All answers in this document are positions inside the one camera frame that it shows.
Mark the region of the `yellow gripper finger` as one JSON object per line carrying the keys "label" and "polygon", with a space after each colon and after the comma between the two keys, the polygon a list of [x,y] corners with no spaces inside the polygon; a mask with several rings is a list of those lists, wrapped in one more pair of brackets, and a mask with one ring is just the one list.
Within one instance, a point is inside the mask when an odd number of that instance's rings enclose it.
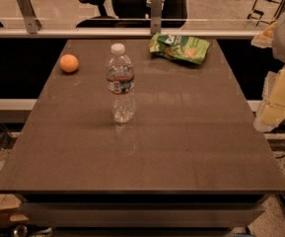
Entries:
{"label": "yellow gripper finger", "polygon": [[272,41],[276,25],[276,22],[270,24],[266,29],[251,40],[251,45],[259,48],[272,48]]}
{"label": "yellow gripper finger", "polygon": [[269,132],[285,119],[285,65],[277,73],[269,71],[265,77],[262,101],[253,126],[257,131]]}

